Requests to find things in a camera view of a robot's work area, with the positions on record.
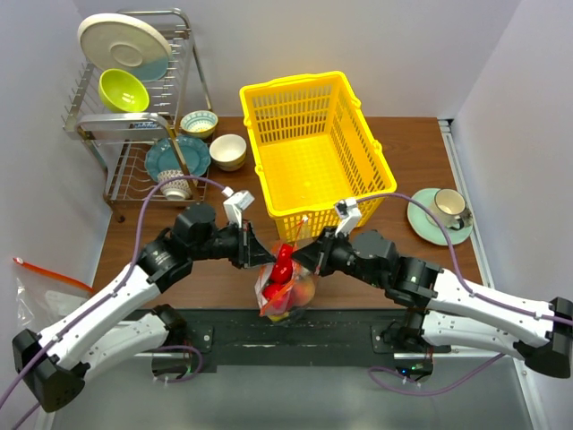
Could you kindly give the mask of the peach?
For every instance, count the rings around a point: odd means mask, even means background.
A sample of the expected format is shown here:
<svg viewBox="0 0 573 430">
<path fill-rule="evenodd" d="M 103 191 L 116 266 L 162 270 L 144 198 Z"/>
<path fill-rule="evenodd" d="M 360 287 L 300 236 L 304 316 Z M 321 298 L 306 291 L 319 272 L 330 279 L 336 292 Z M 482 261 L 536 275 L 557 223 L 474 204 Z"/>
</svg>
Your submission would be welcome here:
<svg viewBox="0 0 573 430">
<path fill-rule="evenodd" d="M 294 306 L 308 305 L 315 295 L 315 284 L 312 277 L 298 279 L 292 288 L 292 297 Z"/>
</svg>

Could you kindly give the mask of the red apple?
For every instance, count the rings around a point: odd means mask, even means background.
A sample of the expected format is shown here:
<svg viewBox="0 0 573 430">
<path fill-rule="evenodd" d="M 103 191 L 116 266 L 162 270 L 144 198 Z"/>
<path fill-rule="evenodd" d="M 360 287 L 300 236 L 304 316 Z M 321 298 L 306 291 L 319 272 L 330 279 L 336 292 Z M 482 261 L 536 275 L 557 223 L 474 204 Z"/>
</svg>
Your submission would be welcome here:
<svg viewBox="0 0 573 430">
<path fill-rule="evenodd" d="M 292 289 L 279 283 L 270 283 L 262 292 L 266 314 L 282 314 L 293 306 Z"/>
</svg>

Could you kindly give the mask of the red bell pepper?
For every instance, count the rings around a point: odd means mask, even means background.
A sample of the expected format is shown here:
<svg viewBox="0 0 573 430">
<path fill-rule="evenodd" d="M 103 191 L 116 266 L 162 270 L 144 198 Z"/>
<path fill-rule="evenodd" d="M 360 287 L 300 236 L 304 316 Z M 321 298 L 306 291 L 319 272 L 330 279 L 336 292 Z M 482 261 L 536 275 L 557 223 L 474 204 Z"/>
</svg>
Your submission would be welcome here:
<svg viewBox="0 0 573 430">
<path fill-rule="evenodd" d="M 284 285 L 291 280 L 294 270 L 291 259 L 292 252 L 293 247 L 290 244 L 283 244 L 279 248 L 277 260 L 270 274 L 272 282 Z"/>
</svg>

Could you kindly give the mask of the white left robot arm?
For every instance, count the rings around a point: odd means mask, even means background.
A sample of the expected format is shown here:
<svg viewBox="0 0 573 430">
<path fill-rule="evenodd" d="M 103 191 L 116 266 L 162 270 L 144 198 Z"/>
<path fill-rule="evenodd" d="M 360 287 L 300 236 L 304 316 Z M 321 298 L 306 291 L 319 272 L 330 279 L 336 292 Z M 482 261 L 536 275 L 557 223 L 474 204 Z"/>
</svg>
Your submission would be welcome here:
<svg viewBox="0 0 573 430">
<path fill-rule="evenodd" d="M 229 213 L 228 223 L 219 228 L 210 205 L 192 204 L 173 227 L 138 247 L 133 260 L 95 296 L 43 330 L 23 329 L 13 338 L 16 380 L 26 384 L 39 407 L 62 409 L 89 380 L 128 357 L 182 347 L 185 322 L 169 305 L 122 329 L 117 324 L 190 275 L 195 262 L 223 259 L 237 269 L 274 262 L 242 213 L 236 208 Z"/>
</svg>

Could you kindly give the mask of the clear zip bag orange zipper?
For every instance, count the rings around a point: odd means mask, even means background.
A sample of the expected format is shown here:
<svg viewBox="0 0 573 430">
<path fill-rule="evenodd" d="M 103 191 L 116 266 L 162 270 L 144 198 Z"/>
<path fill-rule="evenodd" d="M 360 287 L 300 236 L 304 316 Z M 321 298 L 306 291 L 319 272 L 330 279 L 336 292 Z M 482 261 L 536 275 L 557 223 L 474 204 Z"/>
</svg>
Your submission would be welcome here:
<svg viewBox="0 0 573 430">
<path fill-rule="evenodd" d="M 259 316 L 271 323 L 288 326 L 301 318 L 316 292 L 316 277 L 292 259 L 292 253 L 306 242 L 309 219 L 303 215 L 295 224 L 293 242 L 277 241 L 271 248 L 276 261 L 261 266 L 254 292 Z"/>
</svg>

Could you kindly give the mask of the yellow banana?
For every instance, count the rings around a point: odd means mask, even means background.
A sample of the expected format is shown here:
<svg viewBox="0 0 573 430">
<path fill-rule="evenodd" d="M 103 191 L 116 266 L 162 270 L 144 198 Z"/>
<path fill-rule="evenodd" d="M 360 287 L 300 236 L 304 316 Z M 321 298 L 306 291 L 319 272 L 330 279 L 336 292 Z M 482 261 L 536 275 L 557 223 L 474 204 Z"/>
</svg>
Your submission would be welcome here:
<svg viewBox="0 0 573 430">
<path fill-rule="evenodd" d="M 287 322 L 289 320 L 289 316 L 288 315 L 270 315 L 269 319 L 273 323 L 284 323 L 284 322 Z"/>
</svg>

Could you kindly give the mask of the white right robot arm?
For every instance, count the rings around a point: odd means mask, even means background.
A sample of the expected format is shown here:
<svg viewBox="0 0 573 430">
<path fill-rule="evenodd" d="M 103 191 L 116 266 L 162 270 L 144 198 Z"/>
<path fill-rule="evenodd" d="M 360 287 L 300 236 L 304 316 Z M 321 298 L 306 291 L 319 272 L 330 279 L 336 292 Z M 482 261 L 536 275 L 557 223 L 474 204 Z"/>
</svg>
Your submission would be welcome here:
<svg viewBox="0 0 573 430">
<path fill-rule="evenodd" d="M 463 346 L 522 360 L 526 367 L 560 379 L 572 375 L 572 303 L 525 299 L 467 281 L 453 271 L 400 254 L 375 230 L 354 239 L 324 228 L 292 258 L 321 277 L 340 271 L 406 308 L 403 325 L 391 329 L 404 350 Z"/>
</svg>

